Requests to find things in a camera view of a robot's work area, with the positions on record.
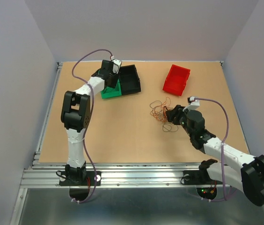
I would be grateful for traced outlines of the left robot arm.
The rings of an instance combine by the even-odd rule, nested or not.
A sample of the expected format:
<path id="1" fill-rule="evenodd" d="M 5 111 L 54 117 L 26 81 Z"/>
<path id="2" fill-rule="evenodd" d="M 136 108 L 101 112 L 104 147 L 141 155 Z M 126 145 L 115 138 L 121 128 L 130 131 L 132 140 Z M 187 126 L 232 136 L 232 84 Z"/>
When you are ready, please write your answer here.
<path id="1" fill-rule="evenodd" d="M 113 57 L 103 60 L 88 81 L 75 91 L 64 95 L 61 122 L 64 124 L 68 140 L 68 160 L 65 170 L 57 172 L 61 186 L 79 186 L 86 181 L 86 160 L 83 142 L 91 120 L 94 96 L 105 88 L 116 87 L 122 61 Z"/>

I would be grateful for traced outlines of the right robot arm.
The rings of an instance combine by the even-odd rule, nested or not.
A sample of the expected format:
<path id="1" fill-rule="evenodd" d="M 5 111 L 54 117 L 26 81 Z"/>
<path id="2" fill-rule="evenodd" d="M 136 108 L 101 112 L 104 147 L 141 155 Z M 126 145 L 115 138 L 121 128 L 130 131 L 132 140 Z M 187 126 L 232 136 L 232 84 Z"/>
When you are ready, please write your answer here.
<path id="1" fill-rule="evenodd" d="M 183 127 L 195 149 L 213 157 L 199 166 L 201 182 L 221 181 L 242 191 L 254 205 L 264 205 L 264 155 L 256 157 L 223 143 L 205 128 L 199 111 L 177 105 L 165 114 L 169 123 Z"/>

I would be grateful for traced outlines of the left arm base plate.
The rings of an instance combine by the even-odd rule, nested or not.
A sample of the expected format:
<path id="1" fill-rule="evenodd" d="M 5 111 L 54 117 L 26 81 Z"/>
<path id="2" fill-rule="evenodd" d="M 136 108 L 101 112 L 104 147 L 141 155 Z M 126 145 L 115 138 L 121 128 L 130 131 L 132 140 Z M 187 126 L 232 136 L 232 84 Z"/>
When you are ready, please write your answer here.
<path id="1" fill-rule="evenodd" d="M 66 175 L 66 172 L 61 170 L 56 171 L 56 175 L 59 177 L 59 185 L 62 187 L 95 185 L 94 171 L 86 171 L 86 175 L 83 178 Z"/>

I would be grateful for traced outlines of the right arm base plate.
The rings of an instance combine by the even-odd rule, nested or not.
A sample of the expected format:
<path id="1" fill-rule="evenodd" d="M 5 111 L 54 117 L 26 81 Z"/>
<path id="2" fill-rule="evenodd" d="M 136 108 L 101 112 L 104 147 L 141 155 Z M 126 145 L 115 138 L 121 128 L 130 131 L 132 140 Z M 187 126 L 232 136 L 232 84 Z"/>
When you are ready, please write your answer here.
<path id="1" fill-rule="evenodd" d="M 180 183 L 183 185 L 221 185 L 219 180 L 212 180 L 210 178 L 204 178 L 199 170 L 183 170 L 183 175 L 180 179 Z"/>

